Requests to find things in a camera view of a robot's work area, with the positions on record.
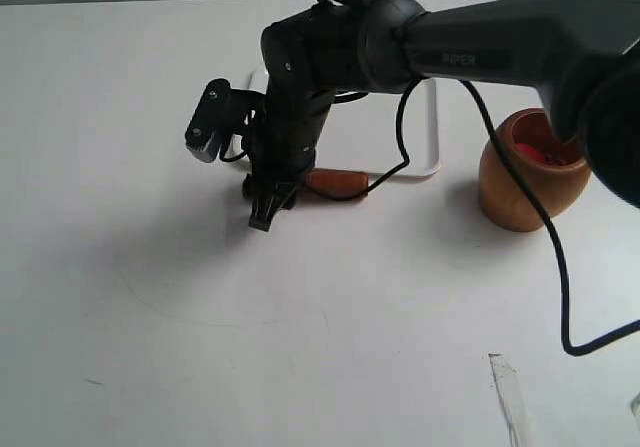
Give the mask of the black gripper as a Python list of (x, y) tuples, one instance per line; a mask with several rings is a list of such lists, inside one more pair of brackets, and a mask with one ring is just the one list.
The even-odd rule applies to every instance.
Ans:
[[(316, 146), (333, 104), (333, 91), (295, 93), (269, 86), (264, 93), (243, 89), (241, 97), (255, 112), (242, 140), (251, 163), (251, 172), (243, 181), (252, 204), (249, 226), (269, 231), (278, 211), (295, 207), (298, 180), (315, 165)], [(277, 182), (255, 179), (262, 174)]]

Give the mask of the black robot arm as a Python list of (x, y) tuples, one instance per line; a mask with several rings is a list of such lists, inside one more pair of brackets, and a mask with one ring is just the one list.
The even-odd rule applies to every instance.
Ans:
[(401, 93), (425, 77), (534, 88), (555, 136), (639, 202), (639, 0), (314, 0), (261, 36), (269, 74), (249, 223), (268, 230), (313, 168), (340, 91)]

